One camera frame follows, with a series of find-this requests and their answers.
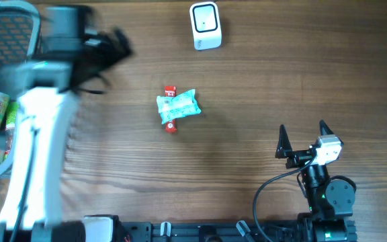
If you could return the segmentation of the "red coffee stick sachet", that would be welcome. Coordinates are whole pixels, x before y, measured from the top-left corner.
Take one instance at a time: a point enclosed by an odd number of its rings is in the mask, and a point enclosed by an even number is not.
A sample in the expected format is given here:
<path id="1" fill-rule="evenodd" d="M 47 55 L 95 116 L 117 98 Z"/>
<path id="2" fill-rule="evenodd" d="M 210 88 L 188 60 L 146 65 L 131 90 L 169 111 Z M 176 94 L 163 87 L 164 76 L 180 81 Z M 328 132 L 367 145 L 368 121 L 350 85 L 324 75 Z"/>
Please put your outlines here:
<path id="1" fill-rule="evenodd" d="M 167 99 L 165 100 L 165 105 L 167 107 L 166 112 L 169 113 L 169 117 L 171 117 L 171 108 L 173 107 L 171 104 L 170 98 L 173 98 L 176 96 L 176 86 L 166 86 L 165 87 L 165 97 Z M 170 120 L 165 124 L 165 131 L 167 133 L 176 133 L 177 132 L 177 127 L 175 120 Z"/>

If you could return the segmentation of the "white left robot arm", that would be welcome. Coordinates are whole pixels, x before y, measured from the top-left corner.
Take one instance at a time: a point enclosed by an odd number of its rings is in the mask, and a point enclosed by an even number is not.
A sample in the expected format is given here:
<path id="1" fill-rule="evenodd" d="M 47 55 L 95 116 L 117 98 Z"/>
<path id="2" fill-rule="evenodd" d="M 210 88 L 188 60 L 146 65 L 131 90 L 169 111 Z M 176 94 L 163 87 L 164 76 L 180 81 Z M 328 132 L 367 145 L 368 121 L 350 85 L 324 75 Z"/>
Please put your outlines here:
<path id="1" fill-rule="evenodd" d="M 60 175 L 82 85 L 130 56 L 132 49 L 117 28 L 54 40 L 55 49 L 0 71 L 19 104 L 0 241 L 117 241 L 126 232 L 115 215 L 63 220 Z"/>

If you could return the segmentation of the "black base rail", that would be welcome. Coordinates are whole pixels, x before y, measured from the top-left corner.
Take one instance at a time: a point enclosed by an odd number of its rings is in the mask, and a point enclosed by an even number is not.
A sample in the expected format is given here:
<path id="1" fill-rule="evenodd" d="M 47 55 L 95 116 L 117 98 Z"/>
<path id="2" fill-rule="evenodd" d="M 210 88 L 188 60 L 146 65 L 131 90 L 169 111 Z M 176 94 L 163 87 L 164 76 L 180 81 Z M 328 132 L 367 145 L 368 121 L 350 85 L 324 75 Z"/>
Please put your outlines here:
<path id="1" fill-rule="evenodd" d="M 122 223 L 131 242 L 246 242 L 264 241 L 256 224 L 243 220 L 232 223 Z M 261 229 L 272 241 L 356 242 L 355 223 L 351 220 L 319 221 L 270 220 Z"/>

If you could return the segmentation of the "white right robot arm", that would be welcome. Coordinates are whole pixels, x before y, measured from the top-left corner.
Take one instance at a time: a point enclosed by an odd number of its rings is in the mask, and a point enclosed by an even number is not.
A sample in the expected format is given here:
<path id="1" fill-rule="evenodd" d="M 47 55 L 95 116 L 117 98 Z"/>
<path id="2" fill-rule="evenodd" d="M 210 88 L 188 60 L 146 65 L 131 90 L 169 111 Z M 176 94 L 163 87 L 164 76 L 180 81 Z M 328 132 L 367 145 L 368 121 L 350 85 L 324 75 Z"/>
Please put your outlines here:
<path id="1" fill-rule="evenodd" d="M 349 220 L 357 190 L 354 181 L 342 175 L 331 177 L 327 165 L 337 161 L 343 141 L 319 122 L 320 136 L 308 149 L 294 151 L 284 125 L 279 128 L 275 157 L 286 160 L 288 169 L 300 168 L 297 180 L 308 201 L 309 213 L 298 215 L 301 241 L 357 241 L 355 223 Z"/>

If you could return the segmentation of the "light blue snack packet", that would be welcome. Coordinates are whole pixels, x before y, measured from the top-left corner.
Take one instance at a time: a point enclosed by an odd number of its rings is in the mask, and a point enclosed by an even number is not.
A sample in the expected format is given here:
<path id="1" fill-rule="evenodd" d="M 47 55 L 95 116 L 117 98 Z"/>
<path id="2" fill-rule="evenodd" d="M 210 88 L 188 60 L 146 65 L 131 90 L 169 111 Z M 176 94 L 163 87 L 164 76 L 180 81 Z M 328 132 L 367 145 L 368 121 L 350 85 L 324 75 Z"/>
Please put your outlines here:
<path id="1" fill-rule="evenodd" d="M 170 120 L 197 115 L 202 112 L 196 100 L 195 89 L 190 89 L 189 91 L 170 98 L 173 106 L 170 111 L 171 117 L 169 117 L 169 113 L 166 112 L 166 99 L 167 97 L 164 96 L 157 96 L 156 98 L 158 113 L 162 120 L 161 124 L 166 124 Z"/>

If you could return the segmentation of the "grey plastic shopping basket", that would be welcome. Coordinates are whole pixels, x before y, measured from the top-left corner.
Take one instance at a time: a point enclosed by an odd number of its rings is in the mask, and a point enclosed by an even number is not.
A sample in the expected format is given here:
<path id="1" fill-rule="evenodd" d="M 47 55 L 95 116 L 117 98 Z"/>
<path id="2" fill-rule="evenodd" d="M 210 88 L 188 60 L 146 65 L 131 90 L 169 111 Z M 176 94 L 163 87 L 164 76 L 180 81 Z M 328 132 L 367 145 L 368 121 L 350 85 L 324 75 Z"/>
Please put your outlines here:
<path id="1" fill-rule="evenodd" d="M 0 69 L 23 63 L 39 52 L 40 28 L 40 13 L 32 4 L 26 1 L 0 1 Z M 7 92 L 7 86 L 6 82 L 0 81 L 0 92 L 10 97 L 9 103 L 15 102 L 15 98 Z M 3 160 L 6 114 L 7 110 L 0 127 L 0 179 L 10 177 L 13 164 L 11 151 Z"/>

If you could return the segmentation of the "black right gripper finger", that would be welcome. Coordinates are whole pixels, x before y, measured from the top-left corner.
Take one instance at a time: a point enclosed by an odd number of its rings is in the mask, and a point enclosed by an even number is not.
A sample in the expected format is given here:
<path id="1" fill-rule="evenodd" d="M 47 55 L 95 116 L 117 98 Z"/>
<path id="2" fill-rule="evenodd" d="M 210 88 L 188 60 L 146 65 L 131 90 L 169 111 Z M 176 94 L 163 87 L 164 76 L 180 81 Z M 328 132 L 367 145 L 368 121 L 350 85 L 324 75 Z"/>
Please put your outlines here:
<path id="1" fill-rule="evenodd" d="M 283 159 L 288 158 L 292 154 L 292 146 L 290 144 L 288 133 L 283 124 L 279 127 L 279 139 L 277 142 L 277 148 L 275 152 L 275 158 Z"/>
<path id="2" fill-rule="evenodd" d="M 319 128 L 320 128 L 320 135 L 321 136 L 334 134 L 334 132 L 329 128 L 329 126 L 326 124 L 326 122 L 324 120 L 321 120 L 319 122 Z"/>

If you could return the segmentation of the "green snack bag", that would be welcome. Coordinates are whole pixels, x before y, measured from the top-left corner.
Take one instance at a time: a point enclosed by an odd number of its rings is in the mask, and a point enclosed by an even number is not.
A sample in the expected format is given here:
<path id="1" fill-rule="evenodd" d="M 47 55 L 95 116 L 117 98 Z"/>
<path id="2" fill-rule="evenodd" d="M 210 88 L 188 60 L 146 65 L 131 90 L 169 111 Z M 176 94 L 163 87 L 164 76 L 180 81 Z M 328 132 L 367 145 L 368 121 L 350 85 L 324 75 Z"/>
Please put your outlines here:
<path id="1" fill-rule="evenodd" d="M 11 151 L 11 147 L 13 144 L 13 137 L 15 133 L 15 123 L 16 123 L 18 108 L 19 108 L 19 104 L 17 102 L 10 102 L 7 107 L 6 125 L 5 125 L 6 145 L 5 145 L 5 153 L 3 156 L 3 160 L 6 160 L 6 158 L 8 157 Z"/>

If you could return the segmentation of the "white barcode scanner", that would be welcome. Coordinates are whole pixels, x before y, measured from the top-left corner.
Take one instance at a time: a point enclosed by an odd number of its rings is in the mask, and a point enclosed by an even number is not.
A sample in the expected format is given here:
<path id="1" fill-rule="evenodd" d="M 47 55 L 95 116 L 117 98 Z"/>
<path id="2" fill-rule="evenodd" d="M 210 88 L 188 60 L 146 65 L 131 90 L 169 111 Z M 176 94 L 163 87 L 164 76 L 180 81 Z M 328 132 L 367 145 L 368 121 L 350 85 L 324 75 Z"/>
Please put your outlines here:
<path id="1" fill-rule="evenodd" d="M 220 16 L 215 2 L 194 3 L 189 16 L 196 50 L 218 48 L 222 44 Z"/>

